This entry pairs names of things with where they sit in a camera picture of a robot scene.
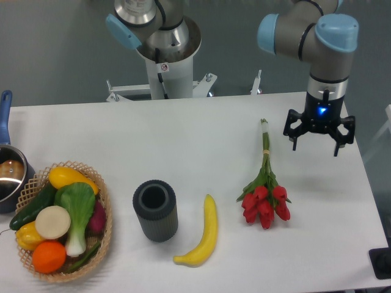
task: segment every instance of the bok choy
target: bok choy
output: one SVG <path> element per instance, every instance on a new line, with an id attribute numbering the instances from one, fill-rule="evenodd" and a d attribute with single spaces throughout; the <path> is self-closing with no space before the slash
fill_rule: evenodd
<path id="1" fill-rule="evenodd" d="M 71 217 L 71 226 L 65 243 L 67 255 L 76 257 L 86 250 L 86 226 L 95 206 L 95 194 L 87 183 L 77 182 L 60 188 L 54 204 L 63 207 Z"/>

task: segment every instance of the blue led light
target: blue led light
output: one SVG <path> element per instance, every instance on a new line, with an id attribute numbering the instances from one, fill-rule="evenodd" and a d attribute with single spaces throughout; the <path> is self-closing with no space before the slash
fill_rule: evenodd
<path id="1" fill-rule="evenodd" d="M 326 113 L 326 111 L 327 111 L 327 108 L 325 108 L 325 107 L 319 107 L 319 108 L 318 108 L 318 114 L 319 114 L 319 116 L 323 116 L 323 114 Z"/>

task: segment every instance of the orange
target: orange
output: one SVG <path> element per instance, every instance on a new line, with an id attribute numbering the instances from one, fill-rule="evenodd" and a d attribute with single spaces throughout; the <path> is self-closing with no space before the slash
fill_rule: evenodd
<path id="1" fill-rule="evenodd" d="M 37 272 L 51 273 L 62 267 L 67 258 L 65 247 L 58 241 L 44 241 L 32 254 L 32 265 Z"/>

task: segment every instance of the woven basket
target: woven basket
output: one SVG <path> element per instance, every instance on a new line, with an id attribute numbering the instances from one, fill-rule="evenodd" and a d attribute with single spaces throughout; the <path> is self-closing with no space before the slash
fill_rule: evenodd
<path id="1" fill-rule="evenodd" d="M 86 231 L 86 251 L 88 251 L 98 241 L 101 241 L 101 245 L 96 255 L 91 258 L 87 264 L 85 264 L 73 273 L 64 273 L 64 271 L 66 271 L 74 262 L 82 258 L 82 256 L 77 258 L 71 258 L 67 256 L 65 264 L 59 270 L 50 274 L 42 274 L 36 272 L 34 270 L 34 266 L 32 265 L 33 251 L 24 250 L 18 246 L 20 261 L 23 263 L 23 266 L 27 268 L 27 270 L 32 273 L 33 276 L 49 283 L 63 283 L 72 281 L 77 278 L 80 278 L 81 276 L 86 275 L 94 268 L 96 268 L 96 266 L 104 258 L 105 254 L 108 251 L 112 229 L 110 199 L 102 177 L 93 168 L 78 162 L 68 161 L 65 163 L 61 162 L 59 164 L 53 164 L 51 167 L 45 168 L 44 171 L 39 171 L 38 173 L 36 173 L 34 175 L 34 178 L 30 179 L 29 182 L 25 185 L 24 190 L 21 191 L 21 195 L 18 199 L 18 204 L 16 205 L 16 213 L 23 209 L 23 207 L 26 206 L 38 194 L 42 187 L 48 182 L 48 175 L 50 170 L 57 166 L 73 168 L 95 182 L 95 184 L 99 187 L 100 190 L 99 194 L 97 195 L 97 198 L 106 211 L 106 227 L 104 229 L 104 232 L 101 234 L 95 234 Z"/>

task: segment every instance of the toy banana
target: toy banana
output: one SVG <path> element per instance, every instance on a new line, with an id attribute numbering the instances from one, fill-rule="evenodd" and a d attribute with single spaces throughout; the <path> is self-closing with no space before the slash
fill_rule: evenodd
<path id="1" fill-rule="evenodd" d="M 217 242 L 219 224 L 217 220 L 216 203 L 211 195 L 206 195 L 203 203 L 204 228 L 202 239 L 195 249 L 182 256 L 174 256 L 176 264 L 190 267 L 202 265 L 212 254 Z"/>

